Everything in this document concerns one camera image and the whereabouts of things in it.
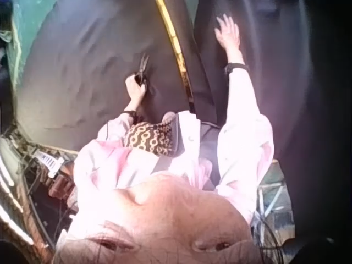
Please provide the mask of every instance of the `gray strap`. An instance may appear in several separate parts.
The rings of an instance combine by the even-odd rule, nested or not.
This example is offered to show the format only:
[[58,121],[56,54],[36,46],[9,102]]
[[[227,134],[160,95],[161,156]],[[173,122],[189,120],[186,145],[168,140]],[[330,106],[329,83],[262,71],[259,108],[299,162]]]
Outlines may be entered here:
[[155,164],[153,172],[167,171],[170,168],[172,157],[161,155]]

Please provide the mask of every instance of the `right hand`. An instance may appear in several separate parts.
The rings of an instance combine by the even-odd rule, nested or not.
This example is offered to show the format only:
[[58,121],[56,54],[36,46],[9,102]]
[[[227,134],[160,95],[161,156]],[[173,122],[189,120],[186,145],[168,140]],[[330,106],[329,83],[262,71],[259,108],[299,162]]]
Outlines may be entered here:
[[139,86],[135,80],[135,75],[132,75],[126,79],[126,87],[131,101],[138,104],[141,103],[146,93],[145,85],[142,84],[141,86]]
[[219,17],[216,18],[220,25],[220,29],[215,29],[216,39],[226,51],[229,61],[241,62],[243,59],[239,49],[240,32],[238,26],[231,16],[224,14],[223,17],[223,20]]

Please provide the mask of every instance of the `wire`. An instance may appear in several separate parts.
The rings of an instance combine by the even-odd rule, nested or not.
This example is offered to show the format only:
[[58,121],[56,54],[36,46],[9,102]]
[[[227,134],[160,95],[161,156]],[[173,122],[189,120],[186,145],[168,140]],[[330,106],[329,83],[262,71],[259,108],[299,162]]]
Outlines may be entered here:
[[58,222],[58,224],[56,226],[56,229],[55,229],[55,232],[54,232],[54,236],[53,236],[53,242],[54,243],[56,242],[56,236],[57,236],[57,233],[59,231],[59,227],[61,226],[61,222],[66,217],[67,213],[70,210],[70,208],[67,208],[66,211],[63,213],[63,215],[61,217],[61,203],[62,203],[62,200],[60,200],[59,222]]

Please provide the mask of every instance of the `black watch strap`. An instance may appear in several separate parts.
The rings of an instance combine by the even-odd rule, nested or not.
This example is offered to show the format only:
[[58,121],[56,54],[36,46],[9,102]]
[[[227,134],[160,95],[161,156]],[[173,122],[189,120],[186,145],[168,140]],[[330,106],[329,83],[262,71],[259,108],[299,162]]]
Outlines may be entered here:
[[133,118],[133,124],[137,123],[138,116],[136,111],[123,111],[122,113],[129,114]]
[[243,63],[228,63],[227,66],[225,67],[225,74],[229,75],[236,68],[244,69],[247,72],[249,72],[248,66]]

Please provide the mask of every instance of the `green fabric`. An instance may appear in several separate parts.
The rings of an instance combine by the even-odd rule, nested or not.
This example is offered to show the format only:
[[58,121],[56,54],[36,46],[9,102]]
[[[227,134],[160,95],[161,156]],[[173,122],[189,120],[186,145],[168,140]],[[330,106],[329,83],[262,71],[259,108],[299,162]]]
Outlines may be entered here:
[[21,82],[23,67],[33,40],[56,0],[13,0],[13,41],[7,47],[14,90]]
[[188,13],[191,17],[192,23],[194,25],[194,20],[196,19],[196,13],[197,13],[197,8],[198,8],[198,2],[199,0],[184,0],[187,8],[188,8]]

